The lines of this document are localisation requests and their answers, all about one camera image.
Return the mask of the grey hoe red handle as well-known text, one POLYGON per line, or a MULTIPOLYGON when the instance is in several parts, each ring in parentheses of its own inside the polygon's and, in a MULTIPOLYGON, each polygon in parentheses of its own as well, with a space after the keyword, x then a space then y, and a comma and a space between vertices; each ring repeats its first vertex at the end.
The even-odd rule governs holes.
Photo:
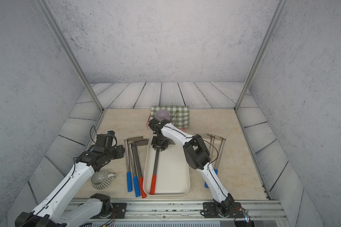
POLYGON ((135 164, 135 172, 138 178, 138 188, 140 189, 140 193, 143 199, 146 198, 146 193, 144 192, 144 189, 143 189, 144 178, 143 178, 143 173, 142 173, 142 169, 140 165, 140 159, 139 159, 137 147, 147 145, 148 141, 149 141, 148 139, 144 139, 143 137, 136 137, 134 141, 130 143, 132 154, 133 154, 133 159, 134 159, 134 164, 135 164))
POLYGON ((154 159, 154 166, 152 172, 152 181, 150 187, 150 195, 168 195, 169 193, 156 193, 156 180, 157 180, 157 171, 158 171, 158 164, 159 164, 159 156, 160 152, 162 151, 161 148, 155 146, 152 142, 152 148, 155 150, 155 159, 154 159))

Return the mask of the cream storage box tray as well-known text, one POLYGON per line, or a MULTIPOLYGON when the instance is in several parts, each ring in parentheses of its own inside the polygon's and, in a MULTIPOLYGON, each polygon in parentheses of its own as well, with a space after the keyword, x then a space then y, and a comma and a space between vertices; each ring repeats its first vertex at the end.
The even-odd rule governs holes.
POLYGON ((189 165, 183 148, 170 144, 159 153, 154 194, 151 194, 151 183, 155 164, 156 150, 152 139, 147 146, 145 167, 143 170, 143 191, 149 196, 183 196, 190 189, 189 165))

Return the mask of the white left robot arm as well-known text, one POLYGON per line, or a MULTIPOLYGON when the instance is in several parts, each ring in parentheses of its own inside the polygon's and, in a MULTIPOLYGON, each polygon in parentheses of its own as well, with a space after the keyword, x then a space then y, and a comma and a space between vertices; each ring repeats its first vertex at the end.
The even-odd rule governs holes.
POLYGON ((105 148, 103 153, 94 148, 83 152, 74 162, 73 168, 62 182, 31 212, 22 212, 15 220, 16 227, 80 227, 92 217, 115 220, 115 211, 110 197, 94 194, 85 203, 68 214, 64 214, 68 204, 82 185, 94 173, 114 159, 124 157, 122 145, 105 148))

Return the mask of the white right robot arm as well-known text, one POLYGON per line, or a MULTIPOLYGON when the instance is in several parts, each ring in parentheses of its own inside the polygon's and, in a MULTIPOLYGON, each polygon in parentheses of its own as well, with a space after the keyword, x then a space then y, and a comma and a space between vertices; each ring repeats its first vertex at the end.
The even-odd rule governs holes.
POLYGON ((170 121, 153 118, 148 126, 155 135, 152 146, 158 151, 166 150, 170 141, 183 148, 188 165, 197 170, 207 184, 219 216, 226 218, 233 211, 235 200, 219 180, 211 162, 210 152, 199 135, 190 135, 176 128, 170 121))

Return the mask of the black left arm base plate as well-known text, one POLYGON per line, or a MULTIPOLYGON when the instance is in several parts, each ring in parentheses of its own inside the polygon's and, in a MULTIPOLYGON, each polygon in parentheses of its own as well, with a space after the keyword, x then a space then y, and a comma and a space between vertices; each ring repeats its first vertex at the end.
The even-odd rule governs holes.
POLYGON ((92 217, 92 219, 124 219, 127 211, 127 203, 116 202, 111 203, 109 208, 106 208, 104 212, 92 217))

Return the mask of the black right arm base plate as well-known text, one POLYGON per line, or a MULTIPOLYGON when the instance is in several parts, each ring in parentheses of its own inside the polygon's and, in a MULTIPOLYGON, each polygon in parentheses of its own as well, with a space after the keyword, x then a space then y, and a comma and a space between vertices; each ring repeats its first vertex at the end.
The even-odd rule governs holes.
POLYGON ((239 202, 235 202, 232 205, 231 210, 226 215, 222 215, 219 213, 214 202, 204 202, 200 215, 205 218, 244 218, 245 212, 241 204, 239 202))

